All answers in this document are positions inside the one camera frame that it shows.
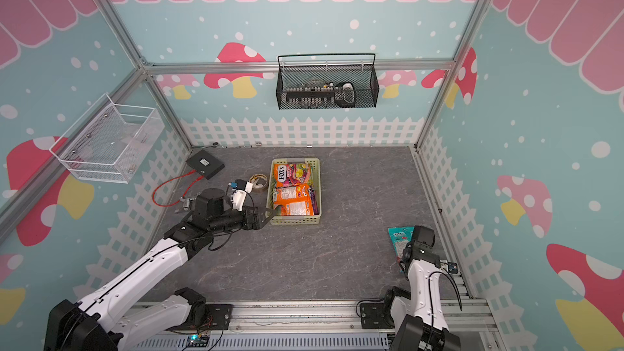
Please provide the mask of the orange candy bag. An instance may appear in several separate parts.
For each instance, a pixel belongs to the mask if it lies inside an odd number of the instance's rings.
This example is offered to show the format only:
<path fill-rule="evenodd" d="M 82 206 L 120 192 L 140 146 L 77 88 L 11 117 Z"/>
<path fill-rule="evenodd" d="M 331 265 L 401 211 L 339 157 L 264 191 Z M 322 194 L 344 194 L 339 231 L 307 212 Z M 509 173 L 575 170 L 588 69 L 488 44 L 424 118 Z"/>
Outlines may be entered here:
<path fill-rule="evenodd" d="M 309 185 L 277 188 L 273 193 L 273 208 L 282 216 L 315 215 L 315 205 Z"/>

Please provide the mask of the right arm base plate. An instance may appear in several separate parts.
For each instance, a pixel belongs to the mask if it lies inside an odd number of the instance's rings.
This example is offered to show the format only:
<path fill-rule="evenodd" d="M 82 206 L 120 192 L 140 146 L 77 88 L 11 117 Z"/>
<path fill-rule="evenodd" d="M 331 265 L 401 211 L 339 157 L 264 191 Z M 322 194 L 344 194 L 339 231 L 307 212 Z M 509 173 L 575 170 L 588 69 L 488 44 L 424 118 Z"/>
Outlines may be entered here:
<path fill-rule="evenodd" d="M 360 302 L 356 307 L 362 329 L 393 329 L 390 310 L 383 302 Z"/>

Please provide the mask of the metal clamp fitting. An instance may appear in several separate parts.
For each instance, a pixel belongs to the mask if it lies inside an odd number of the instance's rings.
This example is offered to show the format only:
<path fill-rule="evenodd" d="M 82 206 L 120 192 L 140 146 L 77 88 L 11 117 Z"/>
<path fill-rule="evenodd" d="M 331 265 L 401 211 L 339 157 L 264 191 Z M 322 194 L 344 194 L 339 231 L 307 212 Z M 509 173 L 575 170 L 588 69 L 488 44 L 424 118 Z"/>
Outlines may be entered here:
<path fill-rule="evenodd" d="M 175 213 L 188 213 L 193 211 L 195 207 L 196 198 L 191 196 L 188 198 L 180 198 L 179 207 L 175 210 Z"/>

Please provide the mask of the brown tape roll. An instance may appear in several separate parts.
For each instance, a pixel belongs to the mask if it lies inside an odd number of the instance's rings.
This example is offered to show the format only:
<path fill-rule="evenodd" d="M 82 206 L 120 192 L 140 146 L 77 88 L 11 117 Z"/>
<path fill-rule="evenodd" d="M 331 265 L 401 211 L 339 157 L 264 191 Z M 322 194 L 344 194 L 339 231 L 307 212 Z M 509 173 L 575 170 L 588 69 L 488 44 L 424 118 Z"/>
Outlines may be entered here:
<path fill-rule="evenodd" d="M 258 173 L 252 175 L 252 177 L 249 178 L 249 182 L 251 183 L 252 190 L 255 193 L 261 193 L 267 191 L 270 180 L 266 175 Z"/>

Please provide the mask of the aluminium front rail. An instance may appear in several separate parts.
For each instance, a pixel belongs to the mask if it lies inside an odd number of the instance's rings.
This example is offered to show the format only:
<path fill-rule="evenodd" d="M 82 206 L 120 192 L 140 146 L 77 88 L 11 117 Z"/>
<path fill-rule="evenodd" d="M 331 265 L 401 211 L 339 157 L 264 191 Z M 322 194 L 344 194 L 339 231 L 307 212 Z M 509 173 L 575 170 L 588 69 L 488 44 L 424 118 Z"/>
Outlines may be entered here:
<path fill-rule="evenodd" d="M 291 301 L 291 302 L 216 302 L 233 305 L 229 329 L 231 333 L 260 332 L 363 332 L 394 333 L 393 329 L 362 329 L 356 312 L 356 301 Z M 139 342 L 182 324 L 191 308 L 180 296 L 170 296 L 164 302 L 139 302 L 126 313 L 99 323 L 105 331 L 134 331 Z"/>

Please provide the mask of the green plastic basket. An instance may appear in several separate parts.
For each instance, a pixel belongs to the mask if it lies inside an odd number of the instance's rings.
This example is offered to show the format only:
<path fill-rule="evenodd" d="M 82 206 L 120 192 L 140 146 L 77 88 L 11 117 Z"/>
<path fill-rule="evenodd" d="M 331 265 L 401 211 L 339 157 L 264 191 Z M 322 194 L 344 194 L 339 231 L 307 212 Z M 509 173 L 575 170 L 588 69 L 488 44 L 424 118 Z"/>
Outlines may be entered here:
<path fill-rule="evenodd" d="M 320 209 L 320 215 L 312 216 L 282 216 L 278 215 L 277 210 L 273 208 L 273 193 L 277 189 L 275 186 L 275 180 L 273 178 L 273 166 L 278 163 L 308 163 L 310 164 L 313 172 L 313 185 L 312 186 L 318 195 L 318 205 Z M 274 159 L 271 164 L 271 170 L 269 175 L 269 186 L 266 196 L 266 207 L 276 211 L 276 216 L 272 219 L 271 223 L 274 225 L 309 225 L 318 224 L 320 222 L 321 215 L 323 214 L 322 208 L 322 185 L 321 185 L 321 162 L 318 158 L 291 158 L 291 159 Z"/>

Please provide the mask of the purple candy bag back side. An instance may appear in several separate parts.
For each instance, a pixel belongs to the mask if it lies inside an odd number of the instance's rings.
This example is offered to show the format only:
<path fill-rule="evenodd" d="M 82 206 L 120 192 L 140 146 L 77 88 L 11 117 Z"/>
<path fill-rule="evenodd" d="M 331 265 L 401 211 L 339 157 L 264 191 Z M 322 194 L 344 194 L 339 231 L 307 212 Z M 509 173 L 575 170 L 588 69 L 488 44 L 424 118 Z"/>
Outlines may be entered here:
<path fill-rule="evenodd" d="M 310 186 L 310 201 L 312 204 L 314 215 L 320 215 L 318 195 L 316 193 L 316 190 L 312 186 Z"/>

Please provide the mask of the teal candy bag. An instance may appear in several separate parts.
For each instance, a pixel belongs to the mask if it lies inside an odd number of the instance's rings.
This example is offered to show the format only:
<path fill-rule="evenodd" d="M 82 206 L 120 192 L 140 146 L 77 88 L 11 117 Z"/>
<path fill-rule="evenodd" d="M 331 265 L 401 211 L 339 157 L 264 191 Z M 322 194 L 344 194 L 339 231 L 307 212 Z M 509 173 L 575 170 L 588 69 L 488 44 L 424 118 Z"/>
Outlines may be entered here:
<path fill-rule="evenodd" d="M 391 239 L 397 261 L 401 260 L 403 251 L 411 241 L 413 232 L 414 227 L 391 227 L 388 229 L 388 235 Z"/>

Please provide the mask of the yellow Fox's fruits bag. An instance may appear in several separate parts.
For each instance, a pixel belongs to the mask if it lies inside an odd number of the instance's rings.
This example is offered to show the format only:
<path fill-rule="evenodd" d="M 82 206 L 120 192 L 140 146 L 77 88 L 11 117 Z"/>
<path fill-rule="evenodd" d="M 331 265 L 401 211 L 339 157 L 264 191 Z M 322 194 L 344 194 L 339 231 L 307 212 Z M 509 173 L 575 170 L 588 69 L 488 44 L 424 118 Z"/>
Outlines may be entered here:
<path fill-rule="evenodd" d="M 312 168 L 306 162 L 275 164 L 273 166 L 273 178 L 278 189 L 313 185 Z"/>

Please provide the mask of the black network box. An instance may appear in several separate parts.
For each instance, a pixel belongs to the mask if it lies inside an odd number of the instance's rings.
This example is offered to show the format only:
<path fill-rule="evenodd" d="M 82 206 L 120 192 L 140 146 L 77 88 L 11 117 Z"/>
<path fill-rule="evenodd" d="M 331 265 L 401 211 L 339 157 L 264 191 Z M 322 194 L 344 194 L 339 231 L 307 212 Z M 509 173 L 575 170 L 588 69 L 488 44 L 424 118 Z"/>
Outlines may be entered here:
<path fill-rule="evenodd" d="M 199 150 L 186 160 L 186 164 L 206 180 L 224 170 L 224 163 L 206 150 Z"/>

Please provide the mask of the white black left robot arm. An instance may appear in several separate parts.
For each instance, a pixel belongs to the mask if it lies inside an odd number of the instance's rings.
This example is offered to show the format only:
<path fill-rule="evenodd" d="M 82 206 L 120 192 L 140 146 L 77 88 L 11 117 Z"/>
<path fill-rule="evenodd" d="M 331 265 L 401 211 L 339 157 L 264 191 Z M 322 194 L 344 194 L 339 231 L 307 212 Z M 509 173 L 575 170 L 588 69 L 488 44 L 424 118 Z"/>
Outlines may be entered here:
<path fill-rule="evenodd" d="M 139 313 L 128 311 L 156 284 L 185 265 L 203 249 L 214 250 L 217 236 L 260 230 L 271 221 L 272 209 L 247 205 L 250 195 L 241 189 L 203 190 L 187 215 L 164 233 L 161 240 L 112 281 L 78 302 L 64 300 L 48 318 L 45 350 L 127 350 L 172 328 L 202 334 L 215 315 L 206 299 L 190 288 L 179 289 L 163 302 Z"/>

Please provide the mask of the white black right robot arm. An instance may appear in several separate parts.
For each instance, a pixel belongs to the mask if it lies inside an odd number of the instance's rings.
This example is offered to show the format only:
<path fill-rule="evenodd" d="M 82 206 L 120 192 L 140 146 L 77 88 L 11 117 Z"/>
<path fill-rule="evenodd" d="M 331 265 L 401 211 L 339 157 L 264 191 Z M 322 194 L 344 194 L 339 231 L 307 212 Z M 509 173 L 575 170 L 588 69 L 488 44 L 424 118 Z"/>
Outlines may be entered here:
<path fill-rule="evenodd" d="M 386 292 L 383 316 L 396 330 L 391 350 L 460 350 L 459 336 L 449 330 L 440 297 L 439 281 L 447 279 L 456 299 L 461 294 L 453 276 L 458 265 L 433 252 L 435 232 L 416 226 L 399 258 L 409 290 L 394 287 Z"/>

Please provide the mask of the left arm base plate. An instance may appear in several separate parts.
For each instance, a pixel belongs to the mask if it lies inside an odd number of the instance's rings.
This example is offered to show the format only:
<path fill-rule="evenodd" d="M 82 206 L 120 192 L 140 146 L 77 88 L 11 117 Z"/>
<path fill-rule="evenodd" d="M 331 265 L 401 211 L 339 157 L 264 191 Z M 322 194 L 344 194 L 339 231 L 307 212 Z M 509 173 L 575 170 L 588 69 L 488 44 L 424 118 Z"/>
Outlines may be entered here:
<path fill-rule="evenodd" d="M 233 305 L 206 304 L 203 307 L 193 307 L 188 318 L 172 328 L 170 332 L 205 332 L 211 330 L 228 330 L 232 318 Z"/>

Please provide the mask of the green lit circuit board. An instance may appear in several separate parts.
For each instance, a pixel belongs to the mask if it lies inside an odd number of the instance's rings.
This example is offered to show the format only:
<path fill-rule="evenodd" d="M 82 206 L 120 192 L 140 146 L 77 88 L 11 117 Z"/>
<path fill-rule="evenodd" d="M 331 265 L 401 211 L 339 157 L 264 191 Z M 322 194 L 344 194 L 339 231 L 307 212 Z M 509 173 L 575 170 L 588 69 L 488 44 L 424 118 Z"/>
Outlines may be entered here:
<path fill-rule="evenodd" d="M 191 335 L 188 336 L 185 345 L 186 349 L 206 349 L 210 343 L 211 337 L 209 335 Z"/>

